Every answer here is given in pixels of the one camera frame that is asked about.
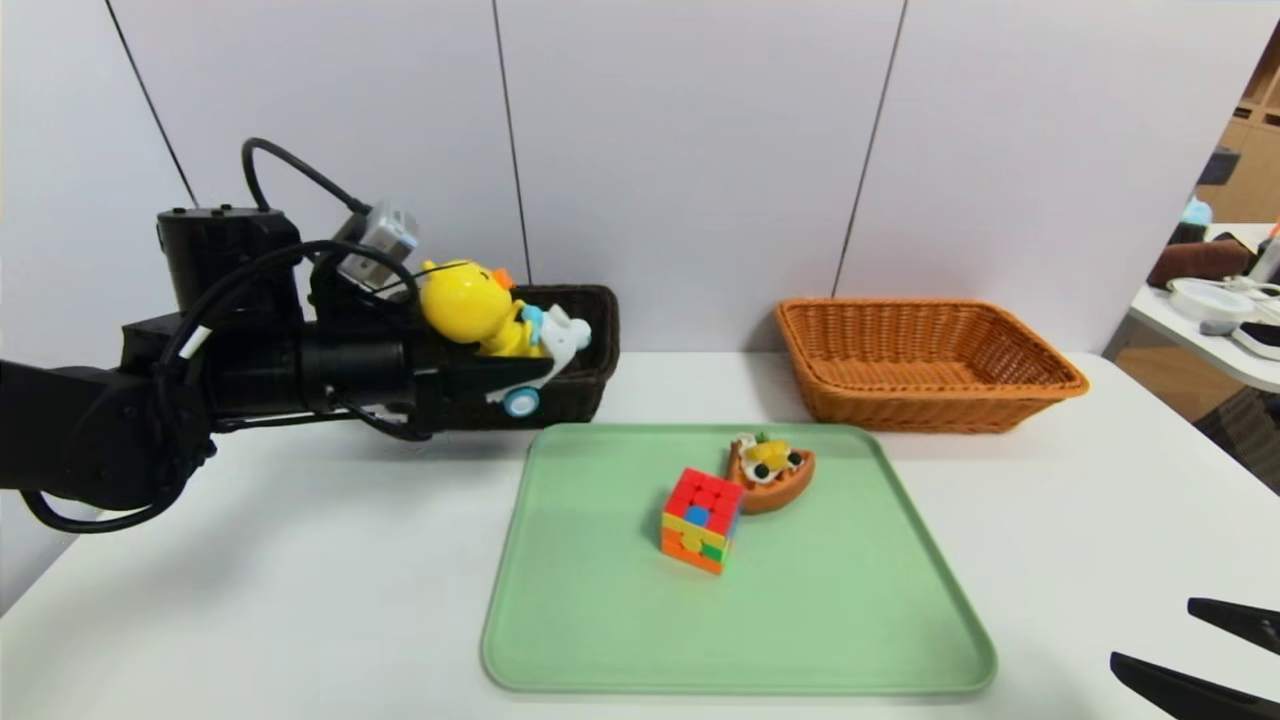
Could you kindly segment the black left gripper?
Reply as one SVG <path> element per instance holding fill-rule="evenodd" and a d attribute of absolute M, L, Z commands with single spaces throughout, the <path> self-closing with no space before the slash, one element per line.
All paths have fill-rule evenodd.
<path fill-rule="evenodd" d="M 440 368 L 408 327 L 302 329 L 302 400 L 319 421 L 360 421 L 384 436 L 444 429 Z M 552 357 L 471 355 L 448 364 L 448 384 L 465 395 L 504 395 L 545 382 Z"/>

